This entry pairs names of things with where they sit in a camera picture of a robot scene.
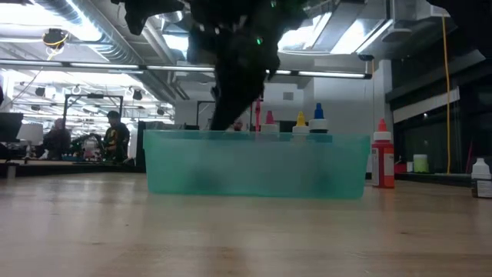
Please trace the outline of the large yellow food coloring bottle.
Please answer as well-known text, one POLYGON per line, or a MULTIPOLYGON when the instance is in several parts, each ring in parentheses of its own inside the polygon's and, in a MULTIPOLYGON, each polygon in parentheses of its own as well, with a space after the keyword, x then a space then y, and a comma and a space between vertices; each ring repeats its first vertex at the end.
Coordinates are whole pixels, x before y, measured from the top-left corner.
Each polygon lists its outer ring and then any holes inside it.
POLYGON ((308 134, 310 132, 303 112, 298 113, 296 125, 292 128, 292 132, 294 134, 308 134))

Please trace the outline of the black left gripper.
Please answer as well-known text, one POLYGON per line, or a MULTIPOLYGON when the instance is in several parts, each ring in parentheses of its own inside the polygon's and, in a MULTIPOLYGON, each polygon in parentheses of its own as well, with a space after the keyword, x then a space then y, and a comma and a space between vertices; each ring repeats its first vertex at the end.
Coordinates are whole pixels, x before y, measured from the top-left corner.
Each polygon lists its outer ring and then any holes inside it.
MULTIPOLYGON (((278 43, 308 18, 308 0, 189 0, 192 26, 187 60, 273 75, 280 67, 278 43)), ((266 75, 217 75, 210 130, 226 130, 264 92, 266 75)))

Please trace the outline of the pale green container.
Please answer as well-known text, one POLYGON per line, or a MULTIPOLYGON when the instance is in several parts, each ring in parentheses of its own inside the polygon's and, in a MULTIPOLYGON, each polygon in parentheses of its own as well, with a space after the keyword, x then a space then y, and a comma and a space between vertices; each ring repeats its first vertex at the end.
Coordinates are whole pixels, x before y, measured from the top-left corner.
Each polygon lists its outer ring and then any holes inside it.
POLYGON ((428 173, 428 158, 425 154, 413 155, 414 172, 428 173))

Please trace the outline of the translucent teal plastic bin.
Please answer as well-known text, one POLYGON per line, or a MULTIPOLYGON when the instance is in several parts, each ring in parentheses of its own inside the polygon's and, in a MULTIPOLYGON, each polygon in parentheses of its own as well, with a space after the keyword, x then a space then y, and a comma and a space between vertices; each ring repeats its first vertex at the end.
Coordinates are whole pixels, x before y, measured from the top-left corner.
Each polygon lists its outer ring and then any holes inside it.
POLYGON ((367 135, 147 130, 148 190, 358 199, 370 142, 367 135))

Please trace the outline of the long ceiling light bar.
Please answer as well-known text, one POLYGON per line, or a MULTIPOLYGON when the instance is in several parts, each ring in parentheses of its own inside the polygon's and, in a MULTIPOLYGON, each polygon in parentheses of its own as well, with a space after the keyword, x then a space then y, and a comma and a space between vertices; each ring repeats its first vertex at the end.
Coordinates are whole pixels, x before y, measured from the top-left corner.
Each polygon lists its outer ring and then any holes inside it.
MULTIPOLYGON (((105 70, 113 72, 134 73, 143 71, 163 71, 163 72, 200 72, 212 73, 214 68, 211 66, 192 66, 192 65, 139 65, 139 64, 114 64, 97 62, 67 62, 67 61, 48 61, 48 60, 29 60, 29 59, 10 59, 0 58, 0 66, 3 68, 29 67, 29 68, 73 68, 105 70)), ((358 72, 332 72, 332 71, 305 71, 293 69, 278 69, 275 75, 306 77, 306 78, 346 78, 346 79, 371 79, 370 73, 358 72)))

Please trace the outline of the small white-label bottle white cap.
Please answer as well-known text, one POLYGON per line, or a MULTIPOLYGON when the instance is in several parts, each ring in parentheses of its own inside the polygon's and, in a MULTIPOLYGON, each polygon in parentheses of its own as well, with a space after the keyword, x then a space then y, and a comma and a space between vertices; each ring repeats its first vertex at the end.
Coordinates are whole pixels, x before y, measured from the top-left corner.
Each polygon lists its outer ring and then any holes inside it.
POLYGON ((471 191, 475 198, 492 199, 492 173, 483 158, 477 158, 471 172, 471 191))

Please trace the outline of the black background frame rig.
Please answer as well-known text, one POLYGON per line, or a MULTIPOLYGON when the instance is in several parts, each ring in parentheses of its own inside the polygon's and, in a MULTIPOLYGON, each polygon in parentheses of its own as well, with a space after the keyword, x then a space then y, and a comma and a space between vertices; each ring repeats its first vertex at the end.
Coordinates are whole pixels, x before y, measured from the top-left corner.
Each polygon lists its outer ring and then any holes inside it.
POLYGON ((107 114, 116 111, 121 116, 123 98, 93 92, 85 95, 70 93, 65 96, 63 126, 74 136, 70 148, 62 155, 73 162, 113 162, 106 158, 103 146, 109 128, 107 114))
POLYGON ((197 101, 195 120, 200 130, 209 128, 214 110, 214 101, 197 101))

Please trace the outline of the white ceiling air unit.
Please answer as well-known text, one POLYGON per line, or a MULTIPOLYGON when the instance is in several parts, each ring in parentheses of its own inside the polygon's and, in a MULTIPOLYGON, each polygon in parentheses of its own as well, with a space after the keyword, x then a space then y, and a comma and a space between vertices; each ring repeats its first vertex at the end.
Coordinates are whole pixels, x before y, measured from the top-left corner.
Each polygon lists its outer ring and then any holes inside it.
POLYGON ((450 17, 446 9, 431 5, 427 0, 390 0, 397 20, 418 21, 434 17, 450 17))

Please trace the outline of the large red food coloring bottle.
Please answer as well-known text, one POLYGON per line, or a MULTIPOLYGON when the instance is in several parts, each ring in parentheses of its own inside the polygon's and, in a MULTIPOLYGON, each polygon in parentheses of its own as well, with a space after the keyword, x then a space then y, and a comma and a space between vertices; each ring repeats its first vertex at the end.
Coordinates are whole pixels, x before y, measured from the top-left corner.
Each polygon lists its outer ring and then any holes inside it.
POLYGON ((387 129, 382 118, 373 135, 371 145, 371 164, 373 187, 379 189, 394 188, 394 145, 391 141, 392 134, 387 129))

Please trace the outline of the dark monitor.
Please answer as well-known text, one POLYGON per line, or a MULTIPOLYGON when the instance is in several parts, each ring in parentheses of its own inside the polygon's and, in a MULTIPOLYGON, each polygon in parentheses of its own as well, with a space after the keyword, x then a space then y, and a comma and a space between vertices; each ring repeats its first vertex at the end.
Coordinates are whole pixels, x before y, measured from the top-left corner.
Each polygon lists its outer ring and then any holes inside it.
POLYGON ((0 112, 0 142, 19 142, 17 135, 23 118, 22 113, 0 112))

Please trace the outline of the large blue food coloring bottle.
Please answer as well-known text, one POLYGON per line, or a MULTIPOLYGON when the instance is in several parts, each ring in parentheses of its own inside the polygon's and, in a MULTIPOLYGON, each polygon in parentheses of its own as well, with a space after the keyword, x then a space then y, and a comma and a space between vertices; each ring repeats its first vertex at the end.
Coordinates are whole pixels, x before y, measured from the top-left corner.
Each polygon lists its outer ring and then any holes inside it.
POLYGON ((324 117, 322 104, 316 104, 314 117, 308 123, 310 140, 317 143, 332 143, 332 137, 328 134, 328 121, 324 117))

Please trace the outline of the silver ventilation duct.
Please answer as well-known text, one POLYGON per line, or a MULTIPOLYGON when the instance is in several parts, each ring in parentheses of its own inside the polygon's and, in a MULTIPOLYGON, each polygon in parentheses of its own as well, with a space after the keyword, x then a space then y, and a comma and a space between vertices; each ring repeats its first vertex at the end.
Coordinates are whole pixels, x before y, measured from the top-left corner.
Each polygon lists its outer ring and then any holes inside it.
MULTIPOLYGON (((93 49, 113 64, 145 63, 141 53, 136 51, 115 26, 116 21, 106 17, 99 10, 98 0, 34 0, 46 10, 66 19, 78 27, 91 26, 97 29, 101 37, 93 49)), ((173 72, 145 71, 137 75, 146 89, 158 100, 173 103, 178 99, 188 100, 189 95, 175 80, 173 72)))

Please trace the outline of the large pink food coloring bottle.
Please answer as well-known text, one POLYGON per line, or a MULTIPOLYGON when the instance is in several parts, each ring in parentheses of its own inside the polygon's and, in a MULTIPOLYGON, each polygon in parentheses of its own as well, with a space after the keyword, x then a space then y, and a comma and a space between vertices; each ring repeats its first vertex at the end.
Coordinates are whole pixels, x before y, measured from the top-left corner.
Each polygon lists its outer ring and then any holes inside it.
POLYGON ((261 125, 261 133, 278 134, 280 132, 279 125, 274 120, 274 115, 271 110, 267 111, 265 123, 261 125))

